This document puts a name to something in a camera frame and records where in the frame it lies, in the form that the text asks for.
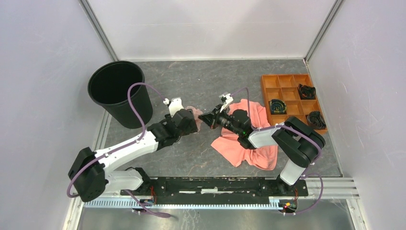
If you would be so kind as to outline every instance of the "pink cloth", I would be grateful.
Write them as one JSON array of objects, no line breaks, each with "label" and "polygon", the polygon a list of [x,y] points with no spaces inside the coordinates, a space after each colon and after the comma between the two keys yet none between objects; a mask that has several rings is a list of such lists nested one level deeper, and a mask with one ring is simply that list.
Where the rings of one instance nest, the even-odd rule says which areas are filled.
[{"label": "pink cloth", "polygon": [[[266,108],[258,102],[249,102],[251,112],[251,123],[254,127],[269,127],[267,120]],[[241,102],[230,105],[232,114],[236,109],[247,110],[247,100],[241,99]],[[273,170],[276,166],[278,155],[278,146],[265,146],[259,149],[245,149],[237,141],[238,136],[231,131],[223,128],[221,137],[213,141],[212,147],[223,155],[232,165],[239,166],[243,160],[248,164],[254,165],[263,170]]]}]

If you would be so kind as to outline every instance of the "black bin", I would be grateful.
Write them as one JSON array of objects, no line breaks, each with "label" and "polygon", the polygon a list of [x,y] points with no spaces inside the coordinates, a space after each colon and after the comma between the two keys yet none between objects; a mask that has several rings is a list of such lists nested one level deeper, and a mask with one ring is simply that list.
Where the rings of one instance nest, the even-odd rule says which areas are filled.
[{"label": "black bin", "polygon": [[[134,83],[145,82],[141,68],[133,62],[116,61],[104,65],[90,78],[90,98],[107,110],[126,128],[140,128],[141,123],[127,100],[128,88]],[[146,124],[152,117],[152,104],[145,85],[131,90],[131,101]]]}]

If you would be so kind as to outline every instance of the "gray tabletop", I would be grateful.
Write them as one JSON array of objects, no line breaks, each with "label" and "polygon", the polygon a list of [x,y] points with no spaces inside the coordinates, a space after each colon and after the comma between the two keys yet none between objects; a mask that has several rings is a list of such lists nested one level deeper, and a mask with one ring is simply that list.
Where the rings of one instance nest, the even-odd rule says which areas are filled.
[{"label": "gray tabletop", "polygon": [[[260,77],[263,74],[307,73],[302,60],[230,60],[230,61],[163,61],[137,63],[146,76],[146,83],[153,85],[165,97],[181,97],[184,106],[191,105],[203,112],[211,111],[220,103],[224,92],[235,92],[248,87],[250,100],[263,105]],[[168,108],[158,95],[148,90],[154,113],[153,124],[162,120]],[[245,92],[234,96],[234,102],[247,98]],[[142,167],[149,176],[277,176],[288,157],[279,149],[274,170],[264,171],[244,161],[234,167],[211,147],[220,136],[221,129],[211,130],[202,124],[200,132],[182,137],[173,146],[141,156],[123,165]],[[114,118],[110,123],[106,147],[140,133],[140,129],[127,129]],[[322,176],[340,176],[338,163],[328,134],[324,135],[326,146],[323,155],[312,166],[312,172]]]}]

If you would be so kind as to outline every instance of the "wooden compartment box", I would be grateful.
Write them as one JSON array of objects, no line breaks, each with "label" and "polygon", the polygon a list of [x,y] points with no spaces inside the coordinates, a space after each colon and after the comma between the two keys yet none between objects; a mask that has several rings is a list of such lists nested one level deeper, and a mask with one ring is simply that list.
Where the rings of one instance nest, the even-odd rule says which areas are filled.
[{"label": "wooden compartment box", "polygon": [[[262,76],[262,95],[267,110],[268,122],[271,125],[282,123],[291,116],[295,116],[307,124],[306,116],[309,115],[311,111],[320,111],[322,113],[317,99],[317,90],[315,100],[301,100],[299,92],[297,91],[299,84],[313,86],[308,74]],[[272,99],[283,100],[286,103],[287,114],[271,115],[269,101]],[[316,132],[319,134],[325,134],[327,128],[316,130]]]}]

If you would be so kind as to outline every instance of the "gray floor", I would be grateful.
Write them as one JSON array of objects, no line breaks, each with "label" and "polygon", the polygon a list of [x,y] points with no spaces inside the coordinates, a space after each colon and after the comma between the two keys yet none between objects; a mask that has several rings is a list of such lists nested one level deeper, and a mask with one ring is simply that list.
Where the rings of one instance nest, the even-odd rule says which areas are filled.
[{"label": "gray floor", "polygon": [[[153,85],[164,96],[169,99],[181,97],[184,106],[191,105],[204,112],[220,103],[218,95],[235,92],[242,87],[249,88],[251,101],[263,105],[260,89],[260,77],[263,74],[307,73],[302,60],[165,61],[137,64],[144,71],[146,83]],[[160,121],[168,109],[155,92],[148,92],[154,108],[149,122],[152,124]],[[246,97],[241,92],[234,97],[234,102]],[[279,150],[273,171],[260,170],[246,162],[234,167],[210,146],[220,136],[220,131],[219,128],[210,130],[202,124],[199,133],[182,137],[173,146],[139,157],[121,169],[142,167],[149,176],[277,176],[288,160],[283,151]],[[118,144],[139,133],[139,129],[124,128],[113,118],[105,146]],[[322,176],[340,176],[330,137],[327,134],[324,138],[327,145],[311,171],[320,172]]]},{"label": "gray floor", "polygon": [[[308,207],[311,200],[300,200]],[[129,209],[85,208],[78,230],[353,230],[346,200],[321,200],[317,207],[294,217],[275,210],[155,209],[170,213],[168,219],[137,215]]]}]

